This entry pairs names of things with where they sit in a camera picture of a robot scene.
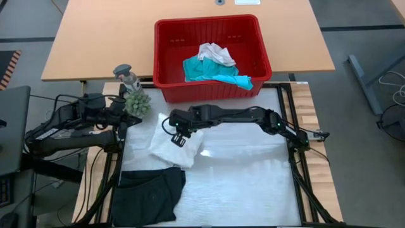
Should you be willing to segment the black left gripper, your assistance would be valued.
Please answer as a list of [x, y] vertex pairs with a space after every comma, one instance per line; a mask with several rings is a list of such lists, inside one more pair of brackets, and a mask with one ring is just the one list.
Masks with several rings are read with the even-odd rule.
[[127, 136], [128, 126], [140, 124], [141, 118], [128, 115], [124, 112], [125, 100], [123, 98], [114, 97], [109, 98], [112, 103], [109, 106], [111, 116], [113, 117], [113, 124], [111, 130], [115, 133], [118, 141], [125, 141]]

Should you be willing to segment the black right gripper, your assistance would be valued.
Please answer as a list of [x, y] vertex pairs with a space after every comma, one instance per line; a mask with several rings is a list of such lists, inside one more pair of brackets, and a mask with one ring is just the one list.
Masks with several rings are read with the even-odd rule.
[[171, 138], [171, 142], [179, 147], [183, 147], [186, 138], [199, 130], [202, 126], [200, 111], [191, 107], [188, 111], [174, 109], [169, 115], [169, 125], [175, 127], [176, 133]]

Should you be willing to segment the white lace garment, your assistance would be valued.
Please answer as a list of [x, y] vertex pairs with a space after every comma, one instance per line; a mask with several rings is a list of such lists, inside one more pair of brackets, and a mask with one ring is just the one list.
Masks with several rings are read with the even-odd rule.
[[175, 131], [175, 128], [169, 126], [168, 122], [162, 124], [166, 118], [168, 116], [163, 113], [158, 115], [158, 122], [148, 151], [150, 154], [172, 165], [191, 168], [194, 164], [194, 158], [203, 143], [204, 133], [198, 130], [196, 133], [191, 134], [189, 139], [186, 139], [182, 147], [179, 147], [171, 142], [172, 136], [167, 134], [162, 128], [164, 126], [169, 133]]

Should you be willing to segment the teal garment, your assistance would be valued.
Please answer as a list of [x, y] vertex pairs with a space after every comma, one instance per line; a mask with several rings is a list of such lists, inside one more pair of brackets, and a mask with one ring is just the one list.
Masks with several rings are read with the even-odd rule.
[[236, 66], [225, 66], [204, 58], [199, 60], [193, 56], [183, 61], [186, 82], [216, 80], [250, 91], [253, 88], [251, 78], [240, 75]]

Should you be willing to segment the black t-shirt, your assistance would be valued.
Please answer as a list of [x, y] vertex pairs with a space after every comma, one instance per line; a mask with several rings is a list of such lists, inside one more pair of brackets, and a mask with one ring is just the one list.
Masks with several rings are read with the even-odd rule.
[[174, 208], [185, 183], [185, 172], [177, 167], [122, 172], [113, 196], [113, 225], [141, 227], [176, 220]]

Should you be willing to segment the red plastic laundry bin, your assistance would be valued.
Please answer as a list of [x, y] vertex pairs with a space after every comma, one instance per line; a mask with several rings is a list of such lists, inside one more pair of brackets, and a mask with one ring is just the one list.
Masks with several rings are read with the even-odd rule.
[[[153, 82], [169, 103], [253, 97], [272, 76], [254, 15], [160, 20], [154, 29]], [[252, 89], [215, 80], [187, 82], [183, 62], [207, 42], [229, 50], [239, 72], [251, 78]]]

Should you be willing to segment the grey spray bottle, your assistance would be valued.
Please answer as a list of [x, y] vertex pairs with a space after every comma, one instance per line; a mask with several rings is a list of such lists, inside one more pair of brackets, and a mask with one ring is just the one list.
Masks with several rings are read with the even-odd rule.
[[124, 86], [127, 88], [128, 92], [141, 92], [142, 86], [140, 80], [137, 78], [136, 74], [131, 71], [132, 67], [128, 64], [118, 65], [114, 70], [113, 74], [116, 79], [120, 79]]

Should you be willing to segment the thin white crumpled garment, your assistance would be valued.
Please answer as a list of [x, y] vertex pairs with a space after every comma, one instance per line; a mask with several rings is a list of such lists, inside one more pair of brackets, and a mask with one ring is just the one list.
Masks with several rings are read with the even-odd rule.
[[197, 54], [198, 60], [209, 59], [217, 64], [221, 64], [226, 67], [233, 67], [236, 65], [235, 60], [231, 57], [228, 49], [221, 48], [215, 43], [204, 43], [199, 46], [199, 52]]

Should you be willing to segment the wooden desk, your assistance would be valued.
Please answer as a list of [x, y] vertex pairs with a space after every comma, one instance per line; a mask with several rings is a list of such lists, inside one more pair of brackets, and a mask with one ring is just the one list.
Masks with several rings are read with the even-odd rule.
[[259, 20], [274, 72], [334, 70], [309, 0], [69, 0], [41, 79], [111, 79], [122, 63], [150, 76], [158, 20], [243, 14]]
[[398, 14], [401, 22], [405, 25], [405, 0], [389, 0]]

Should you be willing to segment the hazard striped floor mat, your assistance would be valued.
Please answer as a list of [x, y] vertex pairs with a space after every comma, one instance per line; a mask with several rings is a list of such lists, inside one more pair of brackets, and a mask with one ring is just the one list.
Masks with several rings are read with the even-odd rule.
[[0, 91], [7, 88], [22, 52], [0, 51]]

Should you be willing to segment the black keyboard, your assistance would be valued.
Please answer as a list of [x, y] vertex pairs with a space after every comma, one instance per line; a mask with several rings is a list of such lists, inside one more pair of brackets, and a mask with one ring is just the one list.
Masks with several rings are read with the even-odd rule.
[[13, 190], [11, 179], [8, 176], [0, 177], [0, 208], [13, 202]]

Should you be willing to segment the grey metal desk leg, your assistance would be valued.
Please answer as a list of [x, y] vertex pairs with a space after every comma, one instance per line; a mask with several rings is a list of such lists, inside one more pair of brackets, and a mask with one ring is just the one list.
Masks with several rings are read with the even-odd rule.
[[379, 80], [381, 76], [393, 69], [396, 65], [400, 64], [400, 62], [404, 61], [405, 53], [399, 51], [398, 53], [391, 54], [382, 63], [377, 64], [376, 69], [371, 71], [371, 75], [365, 74], [355, 55], [350, 54], [347, 60], [361, 88], [363, 89], [363, 93], [368, 100], [371, 110], [375, 115], [382, 114], [382, 107], [378, 102], [377, 94], [372, 89], [372, 86]]

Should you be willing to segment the black aluminium table frame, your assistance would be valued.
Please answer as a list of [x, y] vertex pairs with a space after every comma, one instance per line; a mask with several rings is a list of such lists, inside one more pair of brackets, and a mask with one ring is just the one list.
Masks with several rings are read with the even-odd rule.
[[[311, 91], [307, 82], [277, 82], [265, 83], [262, 90], [276, 89], [279, 98], [282, 100], [282, 108], [287, 118], [297, 124], [303, 122], [304, 116], [299, 112], [309, 111], [308, 118], [317, 119]], [[304, 154], [296, 156], [298, 171], [307, 182], [307, 186], [318, 195], [318, 200], [328, 210], [329, 214], [335, 219], [342, 220], [339, 202], [335, 186], [332, 179], [330, 167], [327, 164], [325, 156], [327, 154], [323, 142], [315, 142], [313, 147], [315, 154], [307, 158]], [[118, 155], [108, 155], [100, 152], [97, 148], [91, 148], [87, 154], [86, 172], [83, 173], [83, 179], [80, 184], [75, 210], [72, 216], [72, 222], [81, 219], [96, 200], [97, 191], [103, 185], [105, 175], [112, 176], [117, 165], [122, 164], [122, 157]], [[303, 188], [294, 183], [297, 191], [297, 207], [303, 213], [307, 222], [321, 222], [323, 219], [315, 211], [315, 207], [309, 200]]]

